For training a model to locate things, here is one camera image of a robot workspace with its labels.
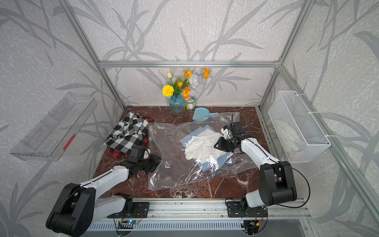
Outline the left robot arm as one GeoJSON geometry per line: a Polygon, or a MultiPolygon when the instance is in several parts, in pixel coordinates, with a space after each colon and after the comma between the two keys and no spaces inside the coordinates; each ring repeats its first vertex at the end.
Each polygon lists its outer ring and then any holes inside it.
{"type": "Polygon", "coordinates": [[[66,185],[47,218],[46,227],[56,233],[80,237],[98,220],[119,213],[133,215],[136,209],[131,196],[118,193],[103,198],[102,195],[140,171],[155,171],[160,162],[161,158],[154,154],[146,159],[131,157],[89,181],[66,185]]]}

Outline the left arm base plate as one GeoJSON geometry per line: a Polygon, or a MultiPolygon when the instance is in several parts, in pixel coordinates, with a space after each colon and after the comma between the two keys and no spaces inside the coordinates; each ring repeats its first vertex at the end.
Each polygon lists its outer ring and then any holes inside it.
{"type": "Polygon", "coordinates": [[[107,218],[119,218],[119,219],[126,219],[126,218],[147,218],[148,210],[149,210],[149,202],[128,202],[126,204],[126,207],[123,208],[122,211],[116,212],[114,214],[111,214],[107,216],[107,218]]]}

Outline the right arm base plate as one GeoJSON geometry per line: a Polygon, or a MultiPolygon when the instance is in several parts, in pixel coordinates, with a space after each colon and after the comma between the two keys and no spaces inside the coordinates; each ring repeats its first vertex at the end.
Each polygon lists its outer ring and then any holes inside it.
{"type": "Polygon", "coordinates": [[[225,205],[227,207],[228,217],[230,218],[268,217],[266,206],[250,207],[245,200],[235,201],[231,198],[227,198],[225,205]]]}

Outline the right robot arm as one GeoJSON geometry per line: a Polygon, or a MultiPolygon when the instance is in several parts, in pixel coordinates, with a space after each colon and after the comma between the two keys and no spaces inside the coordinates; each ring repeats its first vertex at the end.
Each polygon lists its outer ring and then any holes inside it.
{"type": "Polygon", "coordinates": [[[291,165],[273,157],[258,143],[257,139],[252,137],[225,139],[221,137],[214,148],[227,153],[239,149],[259,168],[259,189],[244,196],[243,200],[246,207],[271,206],[297,199],[291,165]]]}

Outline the white garment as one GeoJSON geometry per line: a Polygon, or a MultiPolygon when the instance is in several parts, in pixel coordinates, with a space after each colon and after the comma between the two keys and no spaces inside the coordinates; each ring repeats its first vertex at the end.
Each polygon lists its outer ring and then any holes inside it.
{"type": "Polygon", "coordinates": [[[194,152],[195,155],[192,160],[200,161],[202,164],[217,162],[219,157],[226,154],[226,152],[214,148],[220,137],[224,136],[207,128],[186,144],[185,153],[194,152]]]}

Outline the clear plastic vacuum bag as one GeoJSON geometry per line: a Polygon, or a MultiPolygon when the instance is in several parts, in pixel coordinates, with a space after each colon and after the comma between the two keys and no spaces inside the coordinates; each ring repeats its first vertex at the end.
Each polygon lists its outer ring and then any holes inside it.
{"type": "MultiPolygon", "coordinates": [[[[199,127],[210,126],[214,131],[221,133],[225,125],[240,120],[240,113],[220,113],[204,122],[185,122],[178,125],[172,123],[152,123],[149,127],[149,148],[151,152],[161,158],[157,169],[149,174],[149,189],[158,191],[181,185],[210,180],[222,177],[215,175],[215,170],[202,171],[193,161],[185,158],[184,147],[180,140],[199,127]]],[[[254,162],[243,154],[233,153],[230,159],[242,159],[254,162]]]]}

